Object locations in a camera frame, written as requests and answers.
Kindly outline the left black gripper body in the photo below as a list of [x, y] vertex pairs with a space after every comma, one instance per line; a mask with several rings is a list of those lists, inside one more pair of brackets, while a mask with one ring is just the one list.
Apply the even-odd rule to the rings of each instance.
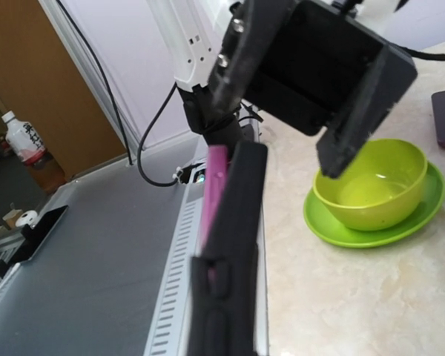
[[231, 9], [208, 79], [212, 105], [247, 100], [319, 135], [326, 177], [340, 177], [416, 80], [412, 57], [321, 1], [244, 1]]

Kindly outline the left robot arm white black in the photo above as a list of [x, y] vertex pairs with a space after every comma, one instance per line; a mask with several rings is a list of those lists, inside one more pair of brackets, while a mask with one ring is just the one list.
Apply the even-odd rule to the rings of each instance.
[[243, 101], [307, 135], [337, 178], [416, 80], [353, 1], [150, 1], [190, 129], [234, 148]]

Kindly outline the green bowl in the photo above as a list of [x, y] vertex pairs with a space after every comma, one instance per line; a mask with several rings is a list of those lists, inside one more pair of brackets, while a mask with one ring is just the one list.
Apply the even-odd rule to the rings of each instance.
[[312, 189], [347, 228], [383, 230], [418, 207], [428, 166], [426, 154], [411, 142], [376, 139], [363, 146], [337, 179], [317, 172]]

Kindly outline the plastic drink bottle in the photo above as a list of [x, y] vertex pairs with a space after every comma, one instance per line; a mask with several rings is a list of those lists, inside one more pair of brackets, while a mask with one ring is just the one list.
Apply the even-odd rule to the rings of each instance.
[[46, 194], [53, 194], [67, 182], [60, 164], [29, 122], [20, 121], [12, 111], [1, 118], [7, 126], [7, 143], [38, 186]]

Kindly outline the front aluminium rail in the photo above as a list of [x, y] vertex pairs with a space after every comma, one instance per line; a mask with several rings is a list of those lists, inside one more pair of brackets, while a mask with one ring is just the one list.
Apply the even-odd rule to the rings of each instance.
[[[200, 167], [190, 173], [190, 183], [185, 186], [179, 204], [177, 224], [174, 229], [168, 258], [160, 283], [156, 306], [145, 344], [144, 355], [183, 355], [188, 344], [191, 310], [190, 257], [200, 251], [200, 221], [203, 211], [203, 183], [197, 172], [205, 168], [208, 146], [204, 139], [195, 140], [191, 164]], [[264, 219], [259, 219], [257, 232], [258, 270], [254, 348], [259, 355], [269, 354], [268, 302], [266, 279], [266, 244]]]

